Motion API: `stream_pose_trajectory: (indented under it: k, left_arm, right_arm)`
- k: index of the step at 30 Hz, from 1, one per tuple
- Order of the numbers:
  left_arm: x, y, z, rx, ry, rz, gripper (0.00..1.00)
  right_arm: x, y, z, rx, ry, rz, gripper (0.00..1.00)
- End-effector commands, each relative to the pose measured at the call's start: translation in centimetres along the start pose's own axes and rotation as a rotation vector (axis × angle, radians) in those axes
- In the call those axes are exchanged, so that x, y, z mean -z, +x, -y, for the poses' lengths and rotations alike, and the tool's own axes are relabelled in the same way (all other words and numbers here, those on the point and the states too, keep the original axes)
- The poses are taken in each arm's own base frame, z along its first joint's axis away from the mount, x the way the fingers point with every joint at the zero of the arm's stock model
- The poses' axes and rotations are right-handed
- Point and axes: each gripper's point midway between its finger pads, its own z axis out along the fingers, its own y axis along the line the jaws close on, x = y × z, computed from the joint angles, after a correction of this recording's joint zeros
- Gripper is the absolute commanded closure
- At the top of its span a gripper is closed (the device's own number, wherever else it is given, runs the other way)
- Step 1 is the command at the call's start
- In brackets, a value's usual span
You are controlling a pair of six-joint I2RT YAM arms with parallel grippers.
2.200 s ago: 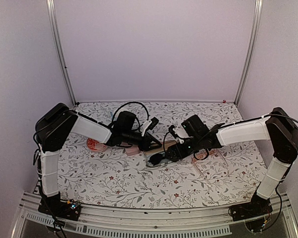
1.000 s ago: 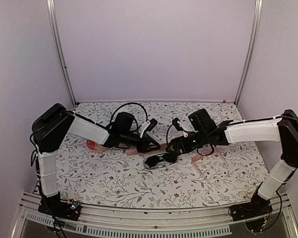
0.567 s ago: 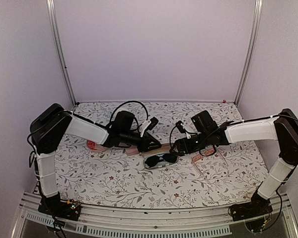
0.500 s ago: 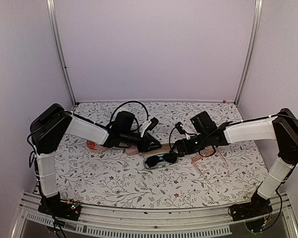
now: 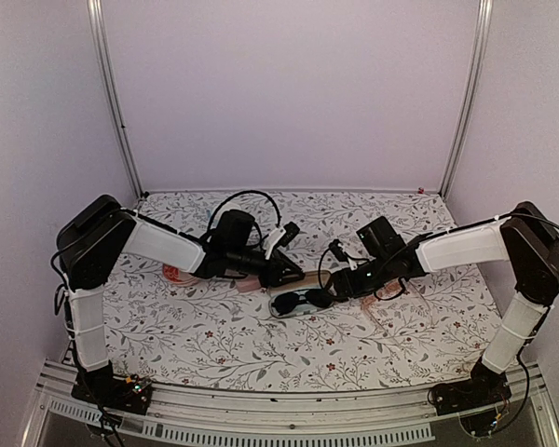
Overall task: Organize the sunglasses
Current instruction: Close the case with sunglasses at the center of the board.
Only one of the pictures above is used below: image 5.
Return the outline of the brown plaid glasses case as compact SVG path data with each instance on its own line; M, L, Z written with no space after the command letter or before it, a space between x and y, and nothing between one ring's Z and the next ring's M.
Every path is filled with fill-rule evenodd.
M332 307L333 298L322 286L330 272L308 271L304 278L276 288L269 288L269 312L274 318L294 318L323 311Z

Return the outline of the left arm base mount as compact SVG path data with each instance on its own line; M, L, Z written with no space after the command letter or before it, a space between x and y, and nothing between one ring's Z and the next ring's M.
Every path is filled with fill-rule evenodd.
M79 369L71 392L76 400L138 415L147 414L152 394L149 378L138 374L116 377L111 363L91 372Z

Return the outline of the black frame glasses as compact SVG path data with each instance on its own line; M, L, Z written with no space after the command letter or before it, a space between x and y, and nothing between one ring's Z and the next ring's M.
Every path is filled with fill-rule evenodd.
M325 291L309 289L306 291L289 291L281 293L271 301L271 308L280 316L288 315L300 305L313 305L325 309L333 305L334 300Z

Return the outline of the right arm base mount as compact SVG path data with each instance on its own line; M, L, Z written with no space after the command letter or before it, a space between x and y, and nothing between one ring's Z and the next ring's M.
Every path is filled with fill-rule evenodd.
M479 360L468 379L433 386L428 392L428 403L438 415L445 415L496 404L510 397L506 373L493 372Z

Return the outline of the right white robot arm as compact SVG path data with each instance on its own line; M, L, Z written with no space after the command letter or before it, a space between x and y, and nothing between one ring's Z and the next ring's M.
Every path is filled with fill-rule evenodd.
M508 271L509 300L498 308L501 322L476 362L483 371L463 386L467 403L484 405L498 393L497 375L536 338L559 296L559 223L523 201L506 213L409 239L379 217L357 236L369 260L318 280L336 300L368 296L395 279L424 278L467 265L480 272L486 286L495 267Z

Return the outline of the pink glasses case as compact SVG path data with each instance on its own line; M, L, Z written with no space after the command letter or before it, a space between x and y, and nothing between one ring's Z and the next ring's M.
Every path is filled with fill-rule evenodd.
M240 293L260 291L262 288L259 278L255 276L248 276L236 281L236 289Z

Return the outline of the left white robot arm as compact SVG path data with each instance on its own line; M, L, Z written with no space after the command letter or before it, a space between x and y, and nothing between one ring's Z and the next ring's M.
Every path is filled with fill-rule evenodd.
M109 195L96 198L60 230L49 260L60 280L55 309L65 313L73 361L85 375L83 387L100 404L113 403L120 394L111 377L103 297L124 266L133 266L136 282L163 267L188 280L252 277L263 288L304 278L303 268L283 251L298 235L298 225L284 222L276 200L260 192L275 218L265 234L256 217L237 204L243 195L218 205L200 236L124 207Z

